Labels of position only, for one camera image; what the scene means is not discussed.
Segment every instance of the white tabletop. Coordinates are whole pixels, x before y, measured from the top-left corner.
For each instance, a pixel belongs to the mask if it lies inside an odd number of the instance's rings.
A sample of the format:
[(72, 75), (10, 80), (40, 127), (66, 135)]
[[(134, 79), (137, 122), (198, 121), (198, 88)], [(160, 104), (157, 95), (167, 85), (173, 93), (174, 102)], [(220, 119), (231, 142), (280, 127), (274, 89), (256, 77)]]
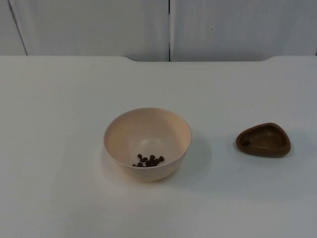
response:
[[(317, 237), (316, 57), (0, 57), (0, 75), (0, 237)], [(130, 181), (103, 153), (107, 125), (139, 107), (174, 111), (193, 131), (181, 169), (160, 182)], [(234, 148), (270, 121), (289, 155)]]

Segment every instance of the white panel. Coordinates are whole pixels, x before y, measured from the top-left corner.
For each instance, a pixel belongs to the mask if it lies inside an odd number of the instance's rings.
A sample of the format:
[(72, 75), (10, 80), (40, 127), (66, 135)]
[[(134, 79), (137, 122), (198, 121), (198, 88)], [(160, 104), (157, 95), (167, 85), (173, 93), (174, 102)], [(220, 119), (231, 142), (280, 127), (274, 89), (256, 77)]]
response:
[(166, 0), (12, 0), (29, 55), (168, 59)]
[(7, 0), (0, 0), (0, 55), (25, 55)]
[(315, 55), (316, 0), (171, 0), (171, 59)]

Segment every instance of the ceramic bowl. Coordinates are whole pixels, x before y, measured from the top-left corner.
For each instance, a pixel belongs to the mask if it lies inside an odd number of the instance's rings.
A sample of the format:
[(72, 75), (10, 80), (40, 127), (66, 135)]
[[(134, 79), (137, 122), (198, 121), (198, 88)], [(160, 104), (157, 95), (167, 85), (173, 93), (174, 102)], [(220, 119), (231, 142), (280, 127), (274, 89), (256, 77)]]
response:
[[(117, 117), (106, 129), (107, 154), (130, 177), (142, 181), (162, 179), (181, 166), (191, 143), (191, 131), (179, 115), (158, 108), (141, 108)], [(133, 167), (142, 154), (164, 157), (156, 167)]]

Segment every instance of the bowl rim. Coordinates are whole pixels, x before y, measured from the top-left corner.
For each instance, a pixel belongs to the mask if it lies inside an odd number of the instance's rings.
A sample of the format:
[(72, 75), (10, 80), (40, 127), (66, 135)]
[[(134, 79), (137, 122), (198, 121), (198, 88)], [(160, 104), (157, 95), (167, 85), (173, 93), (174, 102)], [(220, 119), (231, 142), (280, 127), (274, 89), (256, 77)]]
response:
[[(190, 136), (190, 138), (189, 138), (188, 146), (187, 146), (186, 150), (185, 150), (181, 155), (179, 155), (179, 156), (176, 157), (175, 159), (173, 159), (173, 160), (171, 160), (171, 161), (169, 161), (168, 163), (163, 164), (163, 165), (157, 165), (157, 166), (155, 166), (155, 167), (137, 167), (137, 166), (132, 166), (132, 165), (124, 164), (124, 163), (118, 161), (117, 159), (113, 158), (113, 157), (110, 155), (110, 153), (107, 151), (107, 149), (106, 149), (106, 144), (105, 144), (106, 134), (107, 134), (107, 132), (108, 132), (110, 126), (111, 126), (117, 119), (119, 119), (120, 117), (122, 117), (122, 116), (124, 116), (124, 115), (126, 115), (126, 114), (128, 114), (128, 113), (134, 112), (134, 111), (146, 110), (146, 109), (155, 109), (155, 110), (165, 111), (165, 112), (168, 112), (168, 113), (172, 113), (172, 114), (178, 116), (179, 118), (181, 118), (181, 119), (185, 122), (185, 124), (187, 125), (188, 130), (189, 130), (189, 136)], [(172, 112), (172, 111), (169, 111), (169, 110), (166, 110), (166, 109), (162, 109), (162, 108), (156, 108), (156, 107), (136, 108), (136, 109), (128, 110), (128, 111), (126, 111), (126, 112), (124, 112), (124, 113), (118, 115), (118, 116), (115, 117), (115, 118), (110, 122), (110, 124), (107, 126), (107, 128), (106, 128), (106, 130), (105, 130), (105, 132), (104, 132), (104, 138), (103, 138), (104, 151), (106, 152), (106, 154), (107, 154), (114, 162), (116, 162), (116, 163), (118, 163), (118, 164), (120, 164), (120, 165), (123, 165), (123, 166), (125, 166), (125, 167), (131, 168), (131, 169), (137, 169), (137, 170), (143, 170), (143, 169), (150, 170), (150, 169), (155, 169), (155, 168), (157, 169), (157, 168), (159, 168), (159, 167), (163, 167), (163, 166), (169, 165), (169, 164), (175, 162), (176, 160), (180, 159), (184, 154), (186, 154), (187, 151), (188, 151), (188, 149), (189, 149), (189, 146), (191, 145), (191, 143), (192, 143), (192, 130), (191, 130), (191, 128), (190, 128), (188, 122), (187, 122), (183, 117), (181, 117), (179, 114), (177, 114), (177, 113), (175, 113), (175, 112)]]

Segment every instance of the small brown dish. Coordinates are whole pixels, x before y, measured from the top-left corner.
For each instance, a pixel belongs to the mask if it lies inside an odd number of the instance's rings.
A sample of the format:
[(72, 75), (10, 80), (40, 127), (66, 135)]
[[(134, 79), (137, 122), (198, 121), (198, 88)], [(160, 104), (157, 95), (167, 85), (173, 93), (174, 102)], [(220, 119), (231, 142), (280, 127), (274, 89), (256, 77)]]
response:
[(286, 132), (274, 123), (260, 124), (243, 131), (236, 144), (246, 154), (264, 157), (283, 157), (291, 150)]

